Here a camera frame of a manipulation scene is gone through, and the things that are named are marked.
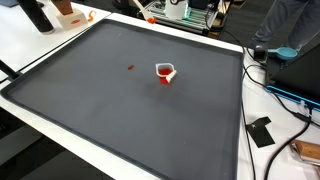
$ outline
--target person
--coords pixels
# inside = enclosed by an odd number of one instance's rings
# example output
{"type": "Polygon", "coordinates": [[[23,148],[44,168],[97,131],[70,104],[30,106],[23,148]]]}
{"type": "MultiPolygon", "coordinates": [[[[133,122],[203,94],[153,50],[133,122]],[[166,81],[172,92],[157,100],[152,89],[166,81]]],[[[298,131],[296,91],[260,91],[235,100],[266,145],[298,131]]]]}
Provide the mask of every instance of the person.
{"type": "Polygon", "coordinates": [[[251,40],[251,46],[267,43],[294,13],[304,8],[283,44],[296,51],[306,45],[320,31],[320,0],[275,0],[267,16],[251,40]]]}

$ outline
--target electronic equipment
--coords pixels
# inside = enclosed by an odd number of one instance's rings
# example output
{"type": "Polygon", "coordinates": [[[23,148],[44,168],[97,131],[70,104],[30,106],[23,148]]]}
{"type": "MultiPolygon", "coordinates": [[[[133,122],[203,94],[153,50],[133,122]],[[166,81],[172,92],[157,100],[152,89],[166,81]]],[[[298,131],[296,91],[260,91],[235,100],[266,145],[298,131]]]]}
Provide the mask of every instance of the electronic equipment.
{"type": "MultiPolygon", "coordinates": [[[[226,22],[226,15],[217,11],[222,7],[222,0],[218,0],[214,6],[206,10],[189,7],[187,16],[182,19],[168,18],[165,13],[166,2],[163,0],[152,1],[145,8],[151,12],[159,24],[207,36],[210,31],[221,32],[226,22]],[[221,24],[212,26],[215,19],[221,19],[221,24]]],[[[138,13],[138,17],[143,18],[141,12],[138,13]]]]}
{"type": "Polygon", "coordinates": [[[189,0],[166,0],[164,13],[169,19],[181,20],[189,17],[189,0]]]}
{"type": "Polygon", "coordinates": [[[205,10],[209,4],[209,0],[189,0],[190,7],[205,10]]]}
{"type": "Polygon", "coordinates": [[[268,47],[266,44],[257,44],[254,47],[254,60],[258,62],[266,61],[268,58],[268,47]]]}
{"type": "Polygon", "coordinates": [[[320,44],[297,60],[269,58],[266,90],[320,111],[320,44]]]}

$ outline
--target small red object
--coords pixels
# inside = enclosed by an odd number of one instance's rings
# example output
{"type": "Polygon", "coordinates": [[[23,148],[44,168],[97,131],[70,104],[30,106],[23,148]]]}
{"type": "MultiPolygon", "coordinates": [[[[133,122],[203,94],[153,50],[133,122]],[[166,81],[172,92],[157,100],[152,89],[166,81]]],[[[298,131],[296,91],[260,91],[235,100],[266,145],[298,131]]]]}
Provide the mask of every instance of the small red object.
{"type": "MultiPolygon", "coordinates": [[[[158,72],[160,75],[169,75],[172,72],[172,70],[170,68],[164,68],[164,69],[158,69],[158,72]]],[[[162,84],[169,84],[166,77],[160,77],[159,79],[162,84]]]]}
{"type": "Polygon", "coordinates": [[[165,77],[160,77],[159,79],[162,84],[169,84],[169,82],[167,81],[167,79],[165,77]]]}
{"type": "Polygon", "coordinates": [[[128,70],[132,70],[134,68],[134,65],[130,65],[129,67],[128,67],[128,70]]]}
{"type": "Polygon", "coordinates": [[[158,72],[160,75],[169,75],[172,73],[172,70],[170,68],[164,68],[164,69],[158,69],[158,72]]]}
{"type": "Polygon", "coordinates": [[[90,13],[89,13],[89,19],[88,19],[88,22],[92,22],[93,21],[93,17],[95,17],[96,16],[96,12],[95,11],[90,11],[90,13]]]}
{"type": "Polygon", "coordinates": [[[72,21],[71,24],[77,24],[78,22],[80,22],[80,19],[76,19],[76,20],[72,21]]]}
{"type": "Polygon", "coordinates": [[[147,21],[148,21],[150,24],[154,24],[154,23],[156,23],[156,18],[149,18],[149,19],[147,19],[147,21]]]}

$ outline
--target gray mat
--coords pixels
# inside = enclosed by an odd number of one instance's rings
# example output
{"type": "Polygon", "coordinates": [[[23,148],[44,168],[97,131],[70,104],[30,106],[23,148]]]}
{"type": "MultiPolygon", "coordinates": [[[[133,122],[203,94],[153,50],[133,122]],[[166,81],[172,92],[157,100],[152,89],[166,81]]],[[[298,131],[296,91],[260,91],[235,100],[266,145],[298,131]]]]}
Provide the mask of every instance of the gray mat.
{"type": "Polygon", "coordinates": [[[161,178],[236,179],[241,57],[104,20],[1,93],[161,178]]]}

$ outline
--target black cable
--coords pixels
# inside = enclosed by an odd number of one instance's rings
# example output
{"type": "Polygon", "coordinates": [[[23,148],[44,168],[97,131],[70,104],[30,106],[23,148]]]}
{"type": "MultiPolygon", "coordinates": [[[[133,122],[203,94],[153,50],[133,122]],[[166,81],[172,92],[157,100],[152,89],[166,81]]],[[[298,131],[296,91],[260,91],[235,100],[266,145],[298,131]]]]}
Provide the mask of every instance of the black cable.
{"type": "MultiPolygon", "coordinates": [[[[258,65],[250,65],[246,69],[248,70],[250,67],[254,67],[254,66],[258,66],[258,65]]],[[[242,75],[242,82],[244,80],[245,75],[246,75],[245,73],[242,75]]],[[[256,180],[256,178],[257,178],[256,177],[256,168],[255,168],[254,162],[253,162],[252,150],[251,150],[250,140],[249,140],[249,136],[248,136],[248,132],[247,132],[247,126],[246,126],[247,125],[247,120],[246,120],[246,115],[245,115],[245,112],[244,112],[244,106],[243,106],[243,99],[242,98],[241,98],[241,109],[242,109],[242,116],[243,116],[245,134],[246,134],[246,137],[247,137],[248,148],[249,148],[249,153],[250,153],[253,180],[256,180]]]]}
{"type": "Polygon", "coordinates": [[[251,64],[250,66],[247,66],[247,67],[246,67],[246,70],[248,71],[248,69],[249,69],[250,67],[258,67],[258,68],[260,68],[260,69],[262,69],[262,70],[264,70],[264,71],[267,70],[264,66],[260,66],[260,65],[257,65],[257,64],[251,64]]]}
{"type": "MultiPolygon", "coordinates": [[[[292,114],[294,117],[298,118],[299,120],[303,121],[303,122],[308,122],[308,120],[306,119],[306,117],[298,112],[293,112],[291,111],[288,107],[286,107],[283,103],[283,101],[279,98],[279,96],[277,94],[275,94],[274,92],[271,92],[276,98],[277,100],[279,101],[279,103],[281,104],[281,106],[286,110],[288,111],[290,114],[292,114]]],[[[320,124],[318,123],[315,123],[314,121],[311,120],[311,124],[320,128],[320,124]]]]}
{"type": "MultiPolygon", "coordinates": [[[[225,32],[228,33],[230,36],[232,36],[232,37],[240,44],[240,46],[242,47],[243,56],[244,56],[244,54],[245,54],[245,48],[244,48],[244,46],[242,45],[242,43],[241,43],[233,34],[231,34],[230,32],[228,32],[228,31],[225,31],[225,32]]],[[[250,67],[252,67],[252,66],[248,66],[247,68],[245,68],[245,67],[243,66],[243,69],[244,69],[245,73],[244,73],[244,75],[243,75],[242,78],[244,78],[244,76],[247,75],[251,81],[255,82],[256,84],[261,85],[262,87],[265,87],[265,85],[263,85],[263,84],[255,81],[254,79],[252,79],[252,77],[250,76],[250,74],[249,74],[248,71],[247,71],[250,67]]],[[[311,116],[308,118],[308,117],[306,117],[306,116],[304,116],[304,115],[302,115],[302,114],[300,114],[300,113],[295,113],[295,112],[289,110],[289,109],[284,105],[284,103],[281,101],[281,99],[280,99],[274,92],[271,92],[271,93],[273,93],[273,94],[276,96],[276,98],[279,100],[280,104],[282,105],[282,107],[285,108],[285,110],[287,110],[288,112],[290,112],[294,117],[296,117],[296,118],[298,118],[298,119],[306,122],[306,125],[305,125],[305,127],[304,127],[299,133],[297,133],[296,135],[294,135],[293,137],[291,137],[289,140],[287,140],[287,141],[275,152],[275,154],[273,154],[273,156],[271,157],[270,161],[268,162],[268,165],[267,165],[267,168],[266,168],[266,173],[265,173],[265,176],[264,176],[264,180],[267,180],[267,179],[268,179],[268,175],[269,175],[269,171],[270,171],[271,165],[272,165],[274,159],[277,157],[277,155],[278,155],[288,144],[290,144],[291,141],[293,141],[294,139],[296,139],[297,137],[299,137],[300,135],[302,135],[304,132],[306,132],[306,131],[308,130],[309,126],[310,126],[310,123],[312,123],[311,116]]]]}
{"type": "Polygon", "coordinates": [[[310,126],[310,122],[311,122],[311,117],[309,117],[308,122],[306,122],[306,125],[304,126],[304,128],[297,133],[296,135],[292,136],[289,140],[287,140],[285,143],[283,143],[279,149],[277,149],[277,151],[272,155],[271,159],[268,162],[267,168],[266,168],[266,172],[264,174],[264,180],[268,180],[268,176],[269,176],[269,171],[271,168],[271,165],[274,161],[274,159],[277,157],[277,155],[287,146],[289,145],[293,140],[297,139],[299,136],[301,136],[304,132],[306,132],[310,126]]]}
{"type": "Polygon", "coordinates": [[[276,95],[274,92],[271,92],[276,98],[277,100],[279,101],[279,103],[281,104],[281,106],[286,110],[288,111],[289,113],[291,113],[292,115],[295,114],[295,112],[291,111],[290,109],[287,108],[287,106],[284,105],[284,103],[282,102],[282,100],[279,98],[278,95],[276,95]]]}
{"type": "Polygon", "coordinates": [[[247,47],[247,52],[249,54],[249,56],[254,60],[255,58],[253,57],[253,55],[250,53],[249,48],[247,47]]]}

